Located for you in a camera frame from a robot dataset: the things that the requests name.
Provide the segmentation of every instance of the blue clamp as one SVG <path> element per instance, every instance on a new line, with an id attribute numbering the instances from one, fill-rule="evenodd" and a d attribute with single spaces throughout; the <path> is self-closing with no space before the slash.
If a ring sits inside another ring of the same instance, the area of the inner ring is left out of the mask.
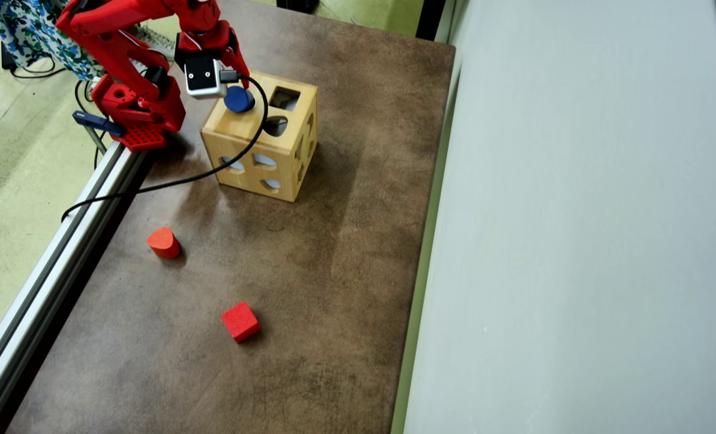
<path id="1" fill-rule="evenodd" d="M 116 137 L 121 137 L 125 134 L 125 129 L 123 127 L 109 121 L 108 119 L 104 119 L 101 116 L 91 115 L 86 111 L 77 110 L 72 114 L 72 117 L 83 127 L 91 127 L 96 130 L 105 131 Z"/>

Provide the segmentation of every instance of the wooden box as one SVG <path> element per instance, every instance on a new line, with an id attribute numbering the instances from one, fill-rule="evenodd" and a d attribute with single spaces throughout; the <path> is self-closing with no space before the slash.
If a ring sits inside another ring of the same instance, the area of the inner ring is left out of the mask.
<path id="1" fill-rule="evenodd" d="M 238 189 L 295 201 L 318 144 L 318 88 L 256 71 L 251 77 L 269 99 L 264 131 L 245 156 L 216 178 Z M 200 131 L 213 167 L 239 154 L 259 128 L 262 96 L 253 84 L 250 90 L 256 99 L 253 109 L 232 113 L 218 99 Z"/>

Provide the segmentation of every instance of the wooden block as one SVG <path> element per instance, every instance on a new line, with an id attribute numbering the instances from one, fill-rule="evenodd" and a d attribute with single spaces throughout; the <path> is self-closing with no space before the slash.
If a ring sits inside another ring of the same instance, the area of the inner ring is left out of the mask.
<path id="1" fill-rule="evenodd" d="M 239 164 L 216 178 L 238 189 L 295 201 L 318 144 L 318 88 L 256 71 L 251 76 L 269 98 L 267 126 Z M 219 99 L 200 131 L 213 167 L 242 151 L 259 127 L 262 97 L 253 85 L 250 89 L 256 99 L 253 109 L 232 113 Z M 288 98 L 292 95 L 295 101 Z M 281 132 L 276 125 L 282 123 L 286 127 Z"/>
<path id="2" fill-rule="evenodd" d="M 176 258 L 181 252 L 181 245 L 178 244 L 171 228 L 159 228 L 146 239 L 146 243 L 160 258 Z"/>
<path id="3" fill-rule="evenodd" d="M 227 326 L 227 330 L 238 344 L 261 328 L 259 327 L 259 322 L 256 321 L 256 316 L 251 312 L 251 308 L 248 307 L 246 302 L 227 310 L 221 315 L 221 321 Z"/>

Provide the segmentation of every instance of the red block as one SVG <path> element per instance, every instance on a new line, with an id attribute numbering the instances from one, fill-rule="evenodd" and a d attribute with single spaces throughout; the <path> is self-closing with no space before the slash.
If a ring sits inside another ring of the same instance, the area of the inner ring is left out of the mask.
<path id="1" fill-rule="evenodd" d="M 259 327 L 259 322 L 256 321 L 256 316 L 251 312 L 251 308 L 248 307 L 246 302 L 227 310 L 221 315 L 221 321 L 227 326 L 227 330 L 238 344 L 261 328 Z"/>
<path id="2" fill-rule="evenodd" d="M 181 245 L 178 244 L 178 240 L 173 235 L 170 228 L 159 228 L 154 231 L 146 243 L 149 244 L 155 255 L 160 258 L 176 258 L 181 252 Z"/>

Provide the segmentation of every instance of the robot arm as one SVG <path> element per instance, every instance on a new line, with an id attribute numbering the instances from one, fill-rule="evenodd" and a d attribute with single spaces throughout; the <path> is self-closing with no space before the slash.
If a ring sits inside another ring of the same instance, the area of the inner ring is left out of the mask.
<path id="1" fill-rule="evenodd" d="M 87 50 L 107 71 L 93 101 L 125 134 L 112 135 L 132 151 L 162 148 L 167 131 L 178 131 L 184 104 L 165 56 L 130 35 L 126 28 L 147 19 L 179 17 L 176 61 L 187 76 L 187 93 L 223 96 L 218 61 L 249 76 L 234 30 L 219 20 L 216 0 L 71 0 L 57 28 Z M 132 60 L 146 66 L 141 75 Z"/>

